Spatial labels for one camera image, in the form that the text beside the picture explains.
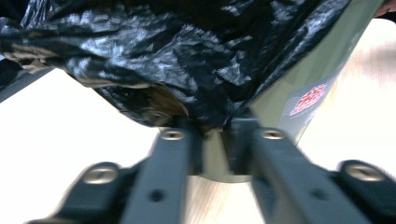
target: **beige container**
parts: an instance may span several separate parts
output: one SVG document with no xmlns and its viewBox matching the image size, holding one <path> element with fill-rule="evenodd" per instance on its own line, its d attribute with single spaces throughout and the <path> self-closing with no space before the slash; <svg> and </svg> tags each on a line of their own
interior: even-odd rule
<svg viewBox="0 0 396 224">
<path fill-rule="evenodd" d="M 352 0 L 320 44 L 255 100 L 250 109 L 262 126 L 283 129 L 298 141 L 382 2 Z M 309 92 L 318 90 L 319 97 L 297 108 Z M 228 183 L 249 181 L 248 175 L 230 174 L 216 131 L 204 143 L 203 177 Z"/>
</svg>

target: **shiny black plastic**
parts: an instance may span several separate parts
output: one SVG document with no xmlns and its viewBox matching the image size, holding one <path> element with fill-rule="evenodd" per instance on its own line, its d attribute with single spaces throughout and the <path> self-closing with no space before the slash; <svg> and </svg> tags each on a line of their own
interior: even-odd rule
<svg viewBox="0 0 396 224">
<path fill-rule="evenodd" d="M 349 0 L 31 0 L 0 52 L 55 66 L 150 126 L 222 128 L 301 60 Z"/>
</svg>

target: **black plastic bag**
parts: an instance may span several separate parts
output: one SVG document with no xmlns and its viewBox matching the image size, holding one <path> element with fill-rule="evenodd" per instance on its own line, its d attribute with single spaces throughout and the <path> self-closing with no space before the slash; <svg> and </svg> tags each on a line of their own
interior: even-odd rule
<svg viewBox="0 0 396 224">
<path fill-rule="evenodd" d="M 55 66 L 150 126 L 222 128 L 301 60 L 348 0 L 31 0 L 0 52 Z"/>
</svg>

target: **red sticker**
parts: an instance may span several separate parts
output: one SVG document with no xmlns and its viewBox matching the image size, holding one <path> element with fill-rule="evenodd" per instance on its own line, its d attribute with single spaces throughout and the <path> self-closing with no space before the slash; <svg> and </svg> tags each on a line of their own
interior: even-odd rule
<svg viewBox="0 0 396 224">
<path fill-rule="evenodd" d="M 294 109 L 291 110 L 290 115 L 298 114 L 310 107 L 311 105 L 317 103 L 324 95 L 325 88 L 326 85 L 323 84 L 312 88 L 311 91 L 307 92 L 303 97 L 300 98 Z"/>
</svg>

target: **wooden floor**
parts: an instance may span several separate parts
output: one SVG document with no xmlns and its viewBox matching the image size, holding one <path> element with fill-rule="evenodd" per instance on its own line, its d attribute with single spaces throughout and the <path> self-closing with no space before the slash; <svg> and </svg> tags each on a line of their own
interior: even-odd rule
<svg viewBox="0 0 396 224">
<path fill-rule="evenodd" d="M 299 143 L 312 162 L 357 159 L 396 176 L 395 36 L 390 21 L 370 24 Z M 0 219 L 11 224 L 47 216 L 92 163 L 143 159 L 158 132 L 59 71 L 0 104 L 0 125 Z M 191 177 L 188 199 L 186 224 L 263 223 L 249 183 Z"/>
</svg>

